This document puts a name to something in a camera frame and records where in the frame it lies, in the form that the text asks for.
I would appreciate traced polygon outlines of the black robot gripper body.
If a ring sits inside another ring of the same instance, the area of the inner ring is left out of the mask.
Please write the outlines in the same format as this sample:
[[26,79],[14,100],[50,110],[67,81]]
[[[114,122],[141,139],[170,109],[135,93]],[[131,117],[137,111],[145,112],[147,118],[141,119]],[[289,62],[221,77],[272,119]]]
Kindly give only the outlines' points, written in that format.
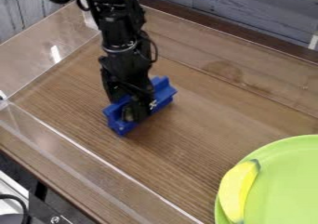
[[134,49],[125,52],[109,52],[98,59],[101,69],[109,71],[119,88],[119,99],[126,95],[138,98],[154,98],[150,84],[151,51]]

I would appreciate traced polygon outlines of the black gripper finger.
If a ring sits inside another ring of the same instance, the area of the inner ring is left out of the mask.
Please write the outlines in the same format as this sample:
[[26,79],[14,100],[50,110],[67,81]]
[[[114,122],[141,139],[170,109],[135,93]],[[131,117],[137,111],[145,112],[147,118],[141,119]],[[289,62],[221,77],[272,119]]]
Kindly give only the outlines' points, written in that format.
[[126,122],[142,122],[150,116],[153,98],[131,97],[123,106],[122,118]]
[[102,83],[105,87],[106,94],[109,96],[109,100],[115,103],[119,100],[119,88],[118,84],[114,81],[114,77],[109,73],[107,70],[102,69],[101,70],[101,75],[102,75]]

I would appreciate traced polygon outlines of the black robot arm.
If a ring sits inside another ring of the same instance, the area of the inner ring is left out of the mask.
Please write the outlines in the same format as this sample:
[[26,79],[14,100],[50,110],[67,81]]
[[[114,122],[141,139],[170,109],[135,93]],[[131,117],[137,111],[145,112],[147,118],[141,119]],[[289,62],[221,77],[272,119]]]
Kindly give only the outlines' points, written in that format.
[[143,30],[146,11],[139,0],[50,0],[56,4],[75,1],[90,12],[102,34],[106,55],[98,61],[109,99],[127,99],[122,119],[139,122],[150,116],[154,86],[150,68],[158,60],[158,46]]

